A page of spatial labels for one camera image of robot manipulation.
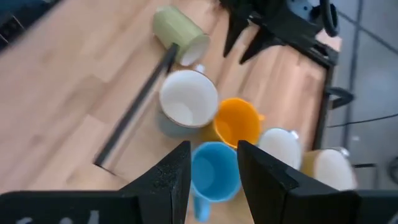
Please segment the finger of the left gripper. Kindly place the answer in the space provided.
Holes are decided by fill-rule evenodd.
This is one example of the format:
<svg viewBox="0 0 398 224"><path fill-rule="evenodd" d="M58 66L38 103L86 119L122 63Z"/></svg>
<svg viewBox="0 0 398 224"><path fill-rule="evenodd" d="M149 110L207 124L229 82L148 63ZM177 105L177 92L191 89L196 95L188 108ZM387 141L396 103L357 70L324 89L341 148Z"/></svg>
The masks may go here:
<svg viewBox="0 0 398 224"><path fill-rule="evenodd" d="M259 29L241 57L239 63L242 65L262 50L275 45L282 45L282 41L267 29Z"/></svg>
<svg viewBox="0 0 398 224"><path fill-rule="evenodd" d="M231 13L229 15L228 31L224 45L223 57L227 57L242 31L249 25L249 14Z"/></svg>

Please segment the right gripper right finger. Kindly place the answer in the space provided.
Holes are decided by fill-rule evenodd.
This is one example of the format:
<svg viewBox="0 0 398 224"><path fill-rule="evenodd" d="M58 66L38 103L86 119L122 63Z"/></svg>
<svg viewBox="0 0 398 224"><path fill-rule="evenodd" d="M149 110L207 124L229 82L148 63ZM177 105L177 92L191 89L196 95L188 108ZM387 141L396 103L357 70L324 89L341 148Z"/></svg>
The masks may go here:
<svg viewBox="0 0 398 224"><path fill-rule="evenodd" d="M344 224L356 219L357 196L288 166L255 145L238 142L241 182L255 223Z"/></svg>

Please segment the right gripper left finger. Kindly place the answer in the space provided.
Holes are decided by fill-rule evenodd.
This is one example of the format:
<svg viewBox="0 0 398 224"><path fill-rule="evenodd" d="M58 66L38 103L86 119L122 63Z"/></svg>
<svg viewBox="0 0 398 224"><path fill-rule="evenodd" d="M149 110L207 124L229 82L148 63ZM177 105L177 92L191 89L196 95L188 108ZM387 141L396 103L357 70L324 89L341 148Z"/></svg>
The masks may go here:
<svg viewBox="0 0 398 224"><path fill-rule="evenodd" d="M190 183L191 143L182 141L120 191L133 196L133 215L138 223L184 223Z"/></svg>

